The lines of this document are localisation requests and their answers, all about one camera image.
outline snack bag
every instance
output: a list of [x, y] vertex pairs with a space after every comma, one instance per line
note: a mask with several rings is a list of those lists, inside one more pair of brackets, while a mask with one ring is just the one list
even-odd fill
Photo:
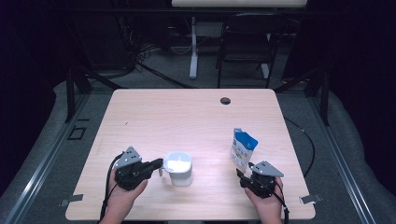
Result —
[[231, 156], [237, 168], [245, 172], [254, 148], [259, 142], [245, 133], [240, 128], [233, 129], [233, 146], [231, 147]]

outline table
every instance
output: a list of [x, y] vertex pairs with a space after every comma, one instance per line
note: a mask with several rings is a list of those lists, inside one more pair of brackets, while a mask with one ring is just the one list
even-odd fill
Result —
[[[224, 97], [228, 105], [220, 102]], [[188, 187], [174, 187], [168, 173], [160, 177], [156, 171], [126, 219], [258, 219], [231, 158], [233, 128], [259, 141], [252, 162], [269, 161], [285, 175], [290, 219], [314, 217], [314, 206], [299, 200], [309, 192], [276, 95], [263, 89], [114, 91], [74, 192], [83, 199], [69, 204], [66, 217], [99, 218], [108, 166], [133, 146], [143, 161], [171, 151], [190, 153], [193, 180]]]
[[[172, 0], [173, 7], [305, 7], [307, 0]], [[196, 20], [191, 20], [191, 65], [190, 79], [197, 78], [198, 53], [196, 42]], [[261, 66], [263, 77], [268, 77], [268, 66]]]

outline white container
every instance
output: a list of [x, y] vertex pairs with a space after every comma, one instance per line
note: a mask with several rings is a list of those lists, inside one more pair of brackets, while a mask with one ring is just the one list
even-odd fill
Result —
[[163, 169], [169, 173], [174, 186], [188, 186], [192, 182], [192, 158], [187, 152], [175, 151], [163, 158]]

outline hand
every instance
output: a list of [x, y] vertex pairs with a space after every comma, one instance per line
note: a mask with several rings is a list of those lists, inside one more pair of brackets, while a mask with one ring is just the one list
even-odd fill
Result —
[[[112, 190], [117, 184], [115, 176], [116, 169], [113, 169], [108, 183], [109, 190]], [[134, 190], [126, 190], [116, 186], [107, 201], [107, 210], [100, 223], [121, 223], [126, 216], [128, 216], [134, 206], [134, 200], [145, 190], [147, 185], [148, 181], [146, 179], [143, 180], [142, 183], [140, 183]]]
[[[281, 199], [283, 199], [283, 195], [279, 188], [279, 187], [283, 188], [283, 183], [280, 177], [276, 177], [276, 183], [279, 186], [275, 187], [275, 194], [277, 194]], [[282, 211], [282, 204], [276, 198], [276, 196], [273, 195], [271, 197], [262, 199], [258, 197], [256, 194], [254, 194], [248, 188], [245, 188], [245, 193], [256, 207], [257, 214], [259, 215], [262, 224], [281, 223], [280, 215]]]

